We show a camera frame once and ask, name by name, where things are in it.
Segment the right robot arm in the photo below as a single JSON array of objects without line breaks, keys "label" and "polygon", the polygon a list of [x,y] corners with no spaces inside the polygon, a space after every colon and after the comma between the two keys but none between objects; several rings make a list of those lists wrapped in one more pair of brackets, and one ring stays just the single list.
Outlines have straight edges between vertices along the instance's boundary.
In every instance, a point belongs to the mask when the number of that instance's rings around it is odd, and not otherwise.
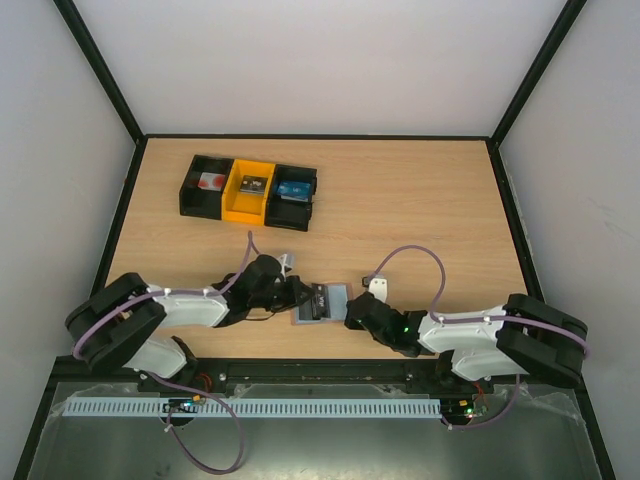
[{"label": "right robot arm", "polygon": [[588,356],[588,327],[533,297],[512,294],[504,305],[476,312],[404,313],[371,293],[346,304],[345,326],[406,357],[443,354],[436,379],[455,392],[486,377],[530,375],[559,388],[574,388]]}]

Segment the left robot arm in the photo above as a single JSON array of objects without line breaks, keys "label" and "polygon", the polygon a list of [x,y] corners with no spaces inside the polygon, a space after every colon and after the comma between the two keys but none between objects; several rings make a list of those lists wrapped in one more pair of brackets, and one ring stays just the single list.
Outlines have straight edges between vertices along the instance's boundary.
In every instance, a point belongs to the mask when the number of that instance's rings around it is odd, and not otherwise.
[{"label": "left robot arm", "polygon": [[260,254],[240,271],[200,289],[171,289],[121,275],[65,319],[72,356],[94,374],[120,368],[170,379],[183,370],[188,348],[159,330],[181,326],[225,328],[249,319],[254,309],[270,315],[300,307],[314,291],[291,275],[288,258]]}]

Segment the white red card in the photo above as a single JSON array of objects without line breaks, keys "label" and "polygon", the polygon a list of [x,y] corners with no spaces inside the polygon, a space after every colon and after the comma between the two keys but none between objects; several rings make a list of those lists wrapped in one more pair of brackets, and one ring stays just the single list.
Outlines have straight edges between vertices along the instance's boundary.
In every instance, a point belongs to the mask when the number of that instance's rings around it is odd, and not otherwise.
[{"label": "white red card", "polygon": [[224,189],[226,176],[214,172],[202,172],[200,174],[197,186],[202,190],[220,192]]}]

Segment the dark card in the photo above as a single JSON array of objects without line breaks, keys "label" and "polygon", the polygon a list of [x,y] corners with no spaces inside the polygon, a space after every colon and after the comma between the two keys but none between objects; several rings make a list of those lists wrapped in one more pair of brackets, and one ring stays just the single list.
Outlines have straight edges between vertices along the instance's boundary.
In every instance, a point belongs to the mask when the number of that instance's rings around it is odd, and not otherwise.
[{"label": "dark card", "polygon": [[240,184],[239,191],[245,194],[262,196],[268,184],[267,177],[245,175]]}]

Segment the blue VIP card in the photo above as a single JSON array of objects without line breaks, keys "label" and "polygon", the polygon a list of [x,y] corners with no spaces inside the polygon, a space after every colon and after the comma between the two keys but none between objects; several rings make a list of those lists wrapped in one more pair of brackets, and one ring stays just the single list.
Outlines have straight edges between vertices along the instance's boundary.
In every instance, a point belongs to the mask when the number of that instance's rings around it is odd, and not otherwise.
[{"label": "blue VIP card", "polygon": [[312,185],[308,182],[282,180],[276,187],[276,194],[283,200],[308,202],[312,196]]}]

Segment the black aluminium frame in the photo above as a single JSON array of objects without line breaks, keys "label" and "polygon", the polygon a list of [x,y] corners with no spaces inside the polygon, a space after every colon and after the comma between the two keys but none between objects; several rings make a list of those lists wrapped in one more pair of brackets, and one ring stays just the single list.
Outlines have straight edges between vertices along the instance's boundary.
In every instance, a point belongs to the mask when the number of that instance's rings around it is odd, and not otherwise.
[{"label": "black aluminium frame", "polygon": [[[493,174],[497,182],[502,207],[514,242],[525,286],[527,291],[536,299],[542,299],[543,293],[535,269],[530,243],[522,222],[521,213],[513,194],[511,184],[507,178],[506,167],[499,152],[499,148],[507,137],[509,130],[516,122],[521,111],[525,108],[529,97],[534,92],[545,70],[552,62],[556,52],[562,45],[566,36],[569,34],[574,23],[579,18],[579,15],[585,5],[586,4],[583,1],[568,1],[565,3],[549,34],[545,38],[539,52],[536,54],[533,63],[527,70],[527,73],[519,85],[513,99],[509,103],[495,132],[491,136],[485,137],[482,140],[488,149]],[[125,128],[132,136],[135,144],[135,150],[129,164],[127,175],[118,200],[118,205],[115,210],[114,218],[111,222],[92,286],[94,290],[98,290],[106,283],[107,270],[111,266],[115,255],[115,249],[124,225],[126,212],[129,208],[135,182],[139,175],[143,153],[151,137],[150,135],[142,132],[137,121],[134,119],[133,113],[126,103],[115,78],[104,61],[99,47],[95,43],[76,4],[72,1],[58,1],[56,2],[55,7],[79,48],[82,50],[86,61],[96,74],[103,90],[114,105],[116,112],[121,117]],[[312,373],[319,374],[323,380],[356,380],[362,378],[364,373],[370,371],[377,364],[374,360],[347,359],[249,359],[246,363],[253,370],[259,373],[268,374],[275,382],[282,382],[287,378],[293,377],[296,373],[301,375],[302,381],[308,381],[309,376]],[[81,365],[71,357],[59,356],[56,358],[52,373],[47,381],[46,388],[27,436],[23,452],[17,464],[14,474],[15,478],[27,478],[34,465],[36,450],[43,437],[45,415],[49,407],[53,404],[54,388],[64,381],[75,380],[80,383],[87,383],[89,381],[97,381],[98,379],[98,376],[90,373],[87,367]],[[594,449],[598,471],[604,478],[612,479],[615,476],[613,466],[606,450],[587,388],[584,384],[579,384],[577,387],[577,399],[579,411],[586,418],[587,433],[590,444]]]}]

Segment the metal front plate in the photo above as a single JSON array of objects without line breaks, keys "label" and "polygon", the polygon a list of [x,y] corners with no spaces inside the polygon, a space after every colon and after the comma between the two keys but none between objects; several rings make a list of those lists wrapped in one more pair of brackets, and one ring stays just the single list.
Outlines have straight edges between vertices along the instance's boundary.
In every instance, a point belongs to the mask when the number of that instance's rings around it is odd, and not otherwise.
[{"label": "metal front plate", "polygon": [[[500,385],[472,425],[441,419],[65,417],[76,397],[163,398],[132,384],[60,385],[31,479],[597,479],[575,399]],[[188,398],[177,394],[163,399]],[[430,399],[372,385],[240,386],[230,399]]]}]

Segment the left black bin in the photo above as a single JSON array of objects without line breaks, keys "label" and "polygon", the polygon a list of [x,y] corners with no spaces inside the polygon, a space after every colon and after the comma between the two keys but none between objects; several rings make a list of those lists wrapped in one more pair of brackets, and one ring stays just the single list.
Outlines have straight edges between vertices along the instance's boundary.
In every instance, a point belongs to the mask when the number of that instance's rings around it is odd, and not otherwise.
[{"label": "left black bin", "polygon": [[222,219],[222,196],[234,160],[195,155],[179,191],[182,216]]}]

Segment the right black bin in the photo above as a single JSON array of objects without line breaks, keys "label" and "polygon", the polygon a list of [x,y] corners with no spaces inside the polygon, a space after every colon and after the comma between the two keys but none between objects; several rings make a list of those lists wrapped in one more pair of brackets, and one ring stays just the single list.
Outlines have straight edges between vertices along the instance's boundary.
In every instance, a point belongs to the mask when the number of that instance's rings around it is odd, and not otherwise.
[{"label": "right black bin", "polygon": [[[282,180],[308,182],[312,185],[312,196],[308,202],[283,200],[276,194]],[[269,191],[265,226],[306,232],[313,211],[313,197],[317,190],[317,170],[314,168],[276,164],[272,186]]]}]

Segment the yellow bin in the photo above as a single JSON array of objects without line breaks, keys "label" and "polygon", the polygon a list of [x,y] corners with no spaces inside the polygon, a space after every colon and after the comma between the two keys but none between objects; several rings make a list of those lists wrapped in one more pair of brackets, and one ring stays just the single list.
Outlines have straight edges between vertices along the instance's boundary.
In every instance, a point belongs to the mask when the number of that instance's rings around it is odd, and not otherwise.
[{"label": "yellow bin", "polygon": [[[270,162],[235,158],[221,200],[222,220],[252,226],[265,224],[266,206],[276,165]],[[245,192],[245,177],[263,179],[258,192]]]}]

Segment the black bin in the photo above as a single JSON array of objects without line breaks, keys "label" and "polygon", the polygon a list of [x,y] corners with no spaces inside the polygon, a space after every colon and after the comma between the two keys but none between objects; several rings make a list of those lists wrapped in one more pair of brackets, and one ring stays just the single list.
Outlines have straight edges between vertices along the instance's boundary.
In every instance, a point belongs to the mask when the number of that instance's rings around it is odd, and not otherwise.
[{"label": "black bin", "polygon": [[195,155],[179,191],[182,216],[222,219],[222,196],[234,160]]},{"label": "black bin", "polygon": [[[276,194],[282,180],[308,182],[312,185],[312,196],[308,202],[283,200]],[[272,186],[269,191],[265,226],[306,232],[313,211],[313,197],[317,190],[317,170],[314,168],[276,164]]]}]

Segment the black VIP logo card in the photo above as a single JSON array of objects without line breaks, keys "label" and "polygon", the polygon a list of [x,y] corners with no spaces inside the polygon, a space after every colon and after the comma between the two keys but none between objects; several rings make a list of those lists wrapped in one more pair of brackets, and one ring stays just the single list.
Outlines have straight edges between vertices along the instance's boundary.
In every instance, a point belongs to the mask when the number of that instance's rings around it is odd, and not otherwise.
[{"label": "black VIP logo card", "polygon": [[313,283],[311,288],[313,290],[311,318],[315,321],[329,320],[331,317],[329,287],[326,284]]}]

